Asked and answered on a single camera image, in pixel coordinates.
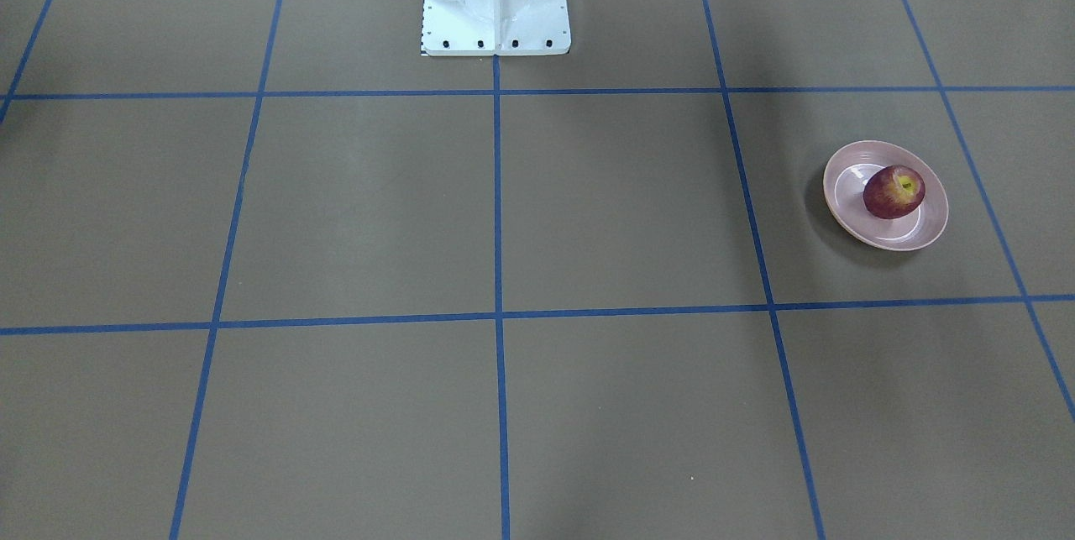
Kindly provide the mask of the pink plate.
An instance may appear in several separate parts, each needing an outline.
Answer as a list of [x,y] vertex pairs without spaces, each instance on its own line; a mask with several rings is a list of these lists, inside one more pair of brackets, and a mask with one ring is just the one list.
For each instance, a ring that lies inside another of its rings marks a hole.
[[[906,166],[920,177],[922,197],[898,218],[882,218],[868,210],[868,184],[890,166]],[[943,184],[921,157],[878,139],[841,147],[826,164],[823,195],[832,216],[857,240],[874,248],[911,252],[937,241],[947,227],[949,204]]]

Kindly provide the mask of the red apple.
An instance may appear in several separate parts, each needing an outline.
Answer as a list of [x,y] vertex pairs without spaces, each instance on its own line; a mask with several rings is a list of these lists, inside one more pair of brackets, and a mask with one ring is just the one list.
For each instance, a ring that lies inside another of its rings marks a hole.
[[918,171],[906,165],[890,165],[868,180],[863,204],[876,218],[895,221],[917,211],[924,196],[924,179]]

